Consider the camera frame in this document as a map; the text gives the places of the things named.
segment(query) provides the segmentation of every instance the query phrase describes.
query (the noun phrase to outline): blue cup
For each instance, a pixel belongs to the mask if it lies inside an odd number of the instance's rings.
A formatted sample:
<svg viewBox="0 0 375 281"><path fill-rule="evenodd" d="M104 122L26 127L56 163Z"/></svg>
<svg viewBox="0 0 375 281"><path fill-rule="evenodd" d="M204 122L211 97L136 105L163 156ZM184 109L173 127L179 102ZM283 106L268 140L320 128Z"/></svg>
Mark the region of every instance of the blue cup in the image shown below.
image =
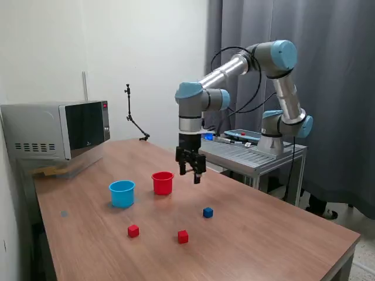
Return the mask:
<svg viewBox="0 0 375 281"><path fill-rule="evenodd" d="M118 208L128 208L134 203L135 183L130 180L119 180L110 184L112 205Z"/></svg>

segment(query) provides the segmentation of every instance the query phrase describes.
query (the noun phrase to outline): blue cube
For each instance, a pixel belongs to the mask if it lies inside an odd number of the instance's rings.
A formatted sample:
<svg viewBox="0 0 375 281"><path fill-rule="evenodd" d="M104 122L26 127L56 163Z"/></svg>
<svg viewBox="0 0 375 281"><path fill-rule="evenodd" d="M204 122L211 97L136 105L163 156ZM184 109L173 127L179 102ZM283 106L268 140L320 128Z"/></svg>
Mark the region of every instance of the blue cube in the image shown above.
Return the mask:
<svg viewBox="0 0 375 281"><path fill-rule="evenodd" d="M213 216L213 210L209 207L203 209L203 216L205 218L211 218Z"/></svg>

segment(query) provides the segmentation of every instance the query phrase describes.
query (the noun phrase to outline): red cube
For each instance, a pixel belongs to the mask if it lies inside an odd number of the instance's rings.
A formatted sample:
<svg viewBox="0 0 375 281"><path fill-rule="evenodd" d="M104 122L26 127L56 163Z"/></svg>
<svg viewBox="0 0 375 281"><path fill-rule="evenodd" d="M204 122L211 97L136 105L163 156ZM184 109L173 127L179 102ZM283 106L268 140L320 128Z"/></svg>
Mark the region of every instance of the red cube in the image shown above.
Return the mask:
<svg viewBox="0 0 375 281"><path fill-rule="evenodd" d="M135 224L128 227L128 235L131 238L137 237L139 235L139 227Z"/></svg>
<svg viewBox="0 0 375 281"><path fill-rule="evenodd" d="M189 235L186 230L181 230L177 234L178 242L180 244L187 243L189 241Z"/></svg>

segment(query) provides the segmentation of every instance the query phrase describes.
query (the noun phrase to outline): robotic arm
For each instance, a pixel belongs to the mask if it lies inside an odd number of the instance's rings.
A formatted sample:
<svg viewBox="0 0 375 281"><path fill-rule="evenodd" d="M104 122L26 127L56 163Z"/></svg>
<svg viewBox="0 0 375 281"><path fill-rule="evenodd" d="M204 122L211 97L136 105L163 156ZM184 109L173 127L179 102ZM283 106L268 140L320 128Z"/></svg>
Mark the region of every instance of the robotic arm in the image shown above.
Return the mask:
<svg viewBox="0 0 375 281"><path fill-rule="evenodd" d="M185 174L186 163L194 172L194 183L200 183L206 171L206 157L199 154L201 146L202 112L226 109L230 96L226 90L218 89L226 79L249 71L257 71L253 57L257 59L267 77L272 80L282 110L263 113L261 139L258 150L275 155L283 152L283 135L306 137L310 133L313 119L301 108L296 86L290 76L296 65L297 52L294 44L287 40L260 43L235 54L229 62L215 69L199 82L181 83L176 92L179 104L179 146L176 161L180 174Z"/></svg>

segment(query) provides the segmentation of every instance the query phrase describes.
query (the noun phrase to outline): microwave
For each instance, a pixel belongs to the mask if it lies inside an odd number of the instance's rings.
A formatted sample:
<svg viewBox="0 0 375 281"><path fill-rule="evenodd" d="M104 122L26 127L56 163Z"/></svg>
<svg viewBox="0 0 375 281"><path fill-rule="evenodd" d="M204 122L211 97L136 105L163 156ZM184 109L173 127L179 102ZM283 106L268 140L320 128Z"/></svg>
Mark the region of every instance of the microwave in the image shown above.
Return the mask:
<svg viewBox="0 0 375 281"><path fill-rule="evenodd" d="M17 159L71 160L110 139L107 101L1 105L5 142Z"/></svg>

